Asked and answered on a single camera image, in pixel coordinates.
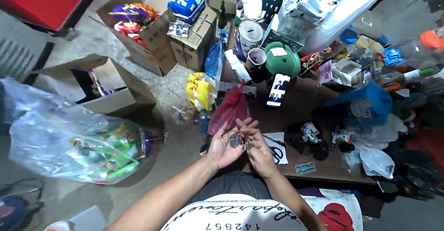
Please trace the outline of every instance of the white canister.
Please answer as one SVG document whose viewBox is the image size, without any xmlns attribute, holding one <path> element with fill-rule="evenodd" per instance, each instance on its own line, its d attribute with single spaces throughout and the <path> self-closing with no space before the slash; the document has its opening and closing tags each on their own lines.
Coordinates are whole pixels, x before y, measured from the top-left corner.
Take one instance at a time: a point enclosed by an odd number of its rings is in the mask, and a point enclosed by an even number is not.
<svg viewBox="0 0 444 231">
<path fill-rule="evenodd" d="M 245 20 L 239 24 L 233 51 L 241 62 L 247 62 L 248 52 L 258 46 L 263 37 L 264 31 L 255 21 Z"/>
</svg>

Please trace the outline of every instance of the forearm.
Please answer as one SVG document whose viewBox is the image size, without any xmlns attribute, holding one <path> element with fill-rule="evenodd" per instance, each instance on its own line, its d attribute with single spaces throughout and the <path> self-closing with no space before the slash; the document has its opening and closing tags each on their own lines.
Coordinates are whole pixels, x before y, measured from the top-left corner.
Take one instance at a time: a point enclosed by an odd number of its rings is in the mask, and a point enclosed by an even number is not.
<svg viewBox="0 0 444 231">
<path fill-rule="evenodd" d="M 305 202 L 291 183 L 278 174 L 265 180 L 271 198 L 289 207 L 309 231 L 326 231 L 327 228 L 316 213 Z"/>
<path fill-rule="evenodd" d="M 158 231 L 216 174 L 217 168 L 204 156 L 186 170 L 149 191 L 108 231 Z"/>
</svg>

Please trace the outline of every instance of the hand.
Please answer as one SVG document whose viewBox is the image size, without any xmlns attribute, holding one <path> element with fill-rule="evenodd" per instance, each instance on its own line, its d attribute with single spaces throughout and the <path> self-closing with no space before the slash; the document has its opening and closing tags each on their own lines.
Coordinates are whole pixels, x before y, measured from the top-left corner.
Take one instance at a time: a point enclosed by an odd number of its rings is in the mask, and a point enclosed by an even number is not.
<svg viewBox="0 0 444 231">
<path fill-rule="evenodd" d="M 244 126 L 251 122 L 251 118 L 247 118 L 244 121 L 239 120 Z M 258 121 L 253 121 L 248 127 L 254 128 L 259 124 Z M 230 146 L 230 136 L 232 134 L 238 134 L 238 127 L 234 127 L 228 131 L 228 123 L 225 124 L 217 131 L 211 140 L 208 154 L 206 155 L 210 162 L 216 166 L 217 169 L 224 168 L 234 161 L 245 151 L 244 145 L 238 145 L 236 148 Z"/>
<path fill-rule="evenodd" d="M 247 126 L 241 120 L 238 120 L 239 119 L 236 119 L 236 123 L 241 135 L 248 138 L 253 144 L 253 147 L 247 150 L 247 153 L 254 169 L 265 181 L 275 175 L 280 175 L 278 167 L 274 163 L 270 147 L 268 147 L 264 137 L 262 137 L 260 130 L 252 126 Z"/>
</svg>

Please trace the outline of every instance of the smartphone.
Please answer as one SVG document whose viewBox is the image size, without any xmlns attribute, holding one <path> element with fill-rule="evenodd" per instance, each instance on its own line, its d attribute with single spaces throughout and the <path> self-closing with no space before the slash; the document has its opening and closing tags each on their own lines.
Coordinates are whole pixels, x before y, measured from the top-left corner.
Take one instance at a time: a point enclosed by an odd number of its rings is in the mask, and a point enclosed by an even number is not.
<svg viewBox="0 0 444 231">
<path fill-rule="evenodd" d="M 276 73 L 273 85 L 271 86 L 270 95 L 268 96 L 267 107 L 279 108 L 284 99 L 288 83 L 291 79 L 290 75 Z"/>
</svg>

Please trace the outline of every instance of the table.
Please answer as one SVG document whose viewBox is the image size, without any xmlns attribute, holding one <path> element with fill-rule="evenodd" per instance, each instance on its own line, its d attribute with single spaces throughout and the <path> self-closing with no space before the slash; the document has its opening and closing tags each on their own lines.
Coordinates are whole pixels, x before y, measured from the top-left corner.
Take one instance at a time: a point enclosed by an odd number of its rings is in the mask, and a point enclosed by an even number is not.
<svg viewBox="0 0 444 231">
<path fill-rule="evenodd" d="M 234 34 L 236 31 L 237 27 L 231 24 L 227 50 L 232 49 L 234 46 Z M 240 83 L 226 59 L 222 69 L 221 81 Z M 325 86 L 321 86 L 317 90 L 317 85 L 318 81 L 315 79 L 297 77 L 295 86 L 287 86 L 286 96 L 280 109 L 270 109 L 265 106 L 269 96 L 269 90 L 265 82 L 253 84 L 253 86 L 257 87 L 257 97 L 247 96 L 251 117 L 253 120 L 259 121 L 258 128 L 260 128 L 262 133 L 283 132 L 283 128 L 287 123 L 308 121 L 311 119 L 310 113 L 312 109 L 321 106 L 326 99 L 338 95 L 338 93 Z M 323 126 L 323 133 L 324 139 L 330 143 L 331 131 L 327 131 Z M 330 151 L 328 158 L 324 161 L 315 160 L 309 152 L 305 155 L 306 151 L 301 155 L 296 149 L 287 144 L 288 164 L 278 165 L 279 171 L 287 178 L 376 184 L 375 180 L 362 174 L 361 171 L 353 171 L 349 174 L 342 165 L 341 157 L 343 154 L 338 147 L 333 152 Z M 305 162 L 314 162 L 317 171 L 298 176 L 294 166 Z M 249 162 L 245 161 L 242 171 L 251 172 L 253 168 Z"/>
</svg>

